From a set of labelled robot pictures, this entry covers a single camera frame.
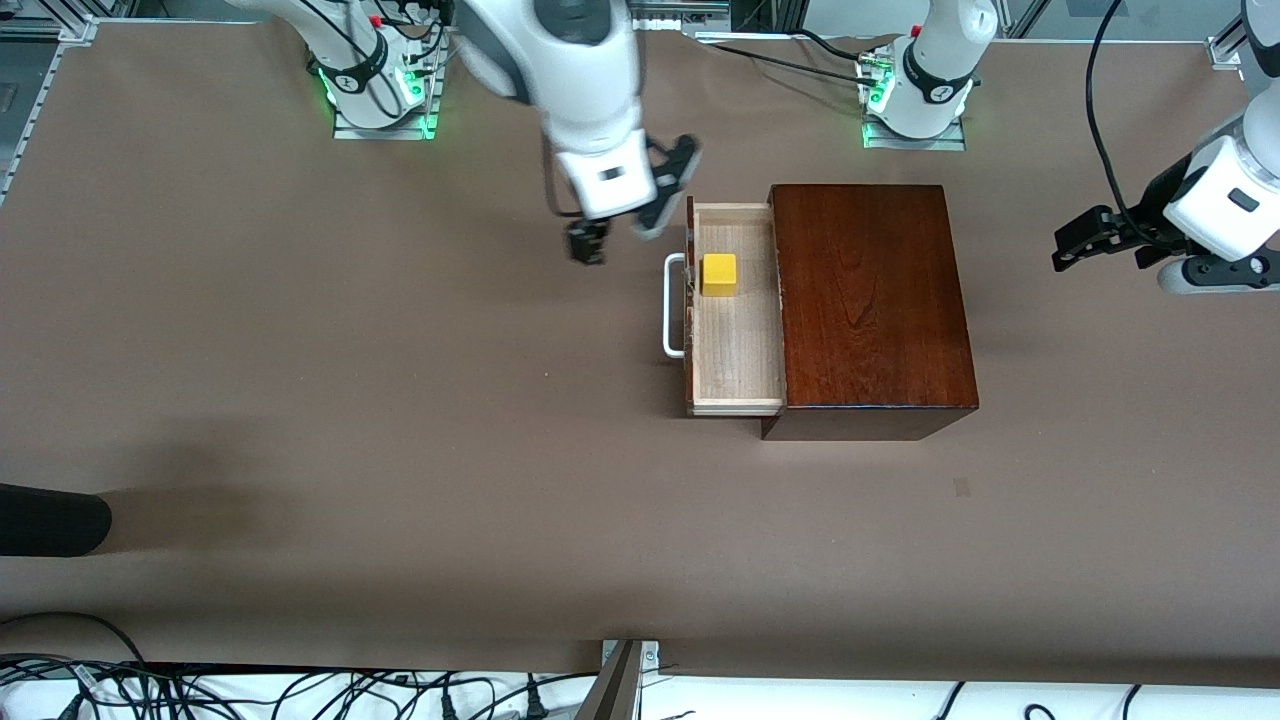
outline drawer handle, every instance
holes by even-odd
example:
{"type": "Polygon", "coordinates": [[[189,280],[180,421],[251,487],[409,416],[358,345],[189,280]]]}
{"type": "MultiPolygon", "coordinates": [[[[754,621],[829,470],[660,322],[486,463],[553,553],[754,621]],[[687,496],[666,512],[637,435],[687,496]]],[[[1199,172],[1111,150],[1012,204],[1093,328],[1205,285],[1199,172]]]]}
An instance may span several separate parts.
{"type": "Polygon", "coordinates": [[[684,252],[672,252],[662,266],[662,351],[676,360],[684,357],[685,351],[671,346],[671,266],[684,261],[684,252]]]}

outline open drawer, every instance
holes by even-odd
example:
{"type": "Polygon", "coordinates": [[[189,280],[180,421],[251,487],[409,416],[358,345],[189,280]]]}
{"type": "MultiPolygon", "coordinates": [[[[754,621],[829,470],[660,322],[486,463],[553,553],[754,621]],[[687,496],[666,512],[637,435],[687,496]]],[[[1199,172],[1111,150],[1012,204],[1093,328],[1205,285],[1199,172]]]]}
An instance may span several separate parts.
{"type": "Polygon", "coordinates": [[[773,209],[689,199],[685,401],[692,415],[773,416],[785,402],[773,209]],[[737,256],[737,293],[704,297],[703,255],[737,256]]]}
{"type": "MultiPolygon", "coordinates": [[[[760,418],[771,441],[895,441],[978,409],[941,187],[778,184],[768,204],[689,199],[685,252],[667,259],[681,260],[685,347],[667,354],[684,357],[691,415],[760,418]],[[708,252],[736,256],[732,297],[703,295],[708,252]]],[[[669,272],[666,284],[664,329],[678,300],[669,272]]]]}

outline yellow block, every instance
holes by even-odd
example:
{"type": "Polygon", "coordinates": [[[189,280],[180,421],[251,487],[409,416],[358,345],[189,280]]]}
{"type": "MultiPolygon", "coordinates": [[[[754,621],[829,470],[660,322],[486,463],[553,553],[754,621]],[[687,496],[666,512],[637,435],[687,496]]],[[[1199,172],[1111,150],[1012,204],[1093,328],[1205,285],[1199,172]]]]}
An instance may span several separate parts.
{"type": "Polygon", "coordinates": [[[732,252],[703,255],[703,297],[733,297],[737,292],[737,258],[732,252]]]}

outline dark wood box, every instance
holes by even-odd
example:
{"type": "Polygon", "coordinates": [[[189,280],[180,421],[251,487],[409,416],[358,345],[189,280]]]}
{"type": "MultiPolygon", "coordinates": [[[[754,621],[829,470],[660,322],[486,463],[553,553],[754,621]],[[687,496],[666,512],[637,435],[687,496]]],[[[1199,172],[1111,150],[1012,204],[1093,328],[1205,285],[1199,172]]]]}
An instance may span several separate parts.
{"type": "Polygon", "coordinates": [[[937,186],[780,184],[768,204],[689,200],[690,413],[762,418],[765,439],[920,439],[978,409],[937,186]],[[701,297],[699,259],[739,258],[701,297]]]}

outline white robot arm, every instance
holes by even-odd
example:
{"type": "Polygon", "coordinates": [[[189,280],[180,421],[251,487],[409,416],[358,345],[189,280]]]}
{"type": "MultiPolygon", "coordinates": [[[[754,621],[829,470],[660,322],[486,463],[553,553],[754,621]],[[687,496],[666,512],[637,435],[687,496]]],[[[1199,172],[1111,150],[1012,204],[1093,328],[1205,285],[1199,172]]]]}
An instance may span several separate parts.
{"type": "Polygon", "coordinates": [[[1175,255],[1160,286],[1175,295],[1276,290],[1280,254],[1280,0],[1242,0],[1258,65],[1272,78],[1248,106],[1153,179],[1124,213],[1096,206],[1057,231],[1055,269],[1137,249],[1139,268],[1175,255]]]}
{"type": "MultiPolygon", "coordinates": [[[[358,0],[230,1],[292,24],[353,124],[385,127],[421,102],[406,85],[397,36],[375,28],[358,0]]],[[[687,135],[664,149],[640,126],[643,76],[626,3],[456,0],[453,19],[471,73],[494,94],[541,113],[545,138],[582,208],[562,213],[580,218],[567,233],[571,255],[602,263],[609,219],[627,213],[635,214],[637,234],[657,237],[700,149],[687,135]],[[650,150],[663,158],[657,165],[650,150]]]]}
{"type": "MultiPolygon", "coordinates": [[[[682,136],[671,150],[640,126],[641,68],[623,0],[457,0],[460,53],[490,91],[532,105],[573,183],[582,220],[572,242],[590,242],[603,220],[636,213],[635,231],[655,237],[698,164],[682,136]],[[664,160],[650,167],[649,150],[664,160]]],[[[579,250],[573,249],[575,258],[579,250]]]]}
{"type": "Polygon", "coordinates": [[[997,26],[991,0],[932,0],[919,33],[893,41],[893,79],[867,109],[904,137],[941,135],[964,113],[997,26]]]}
{"type": "Polygon", "coordinates": [[[402,38],[375,28],[358,0],[227,1],[293,26],[315,54],[334,105],[352,124],[383,128],[422,104],[422,95],[404,79],[402,38]]]}

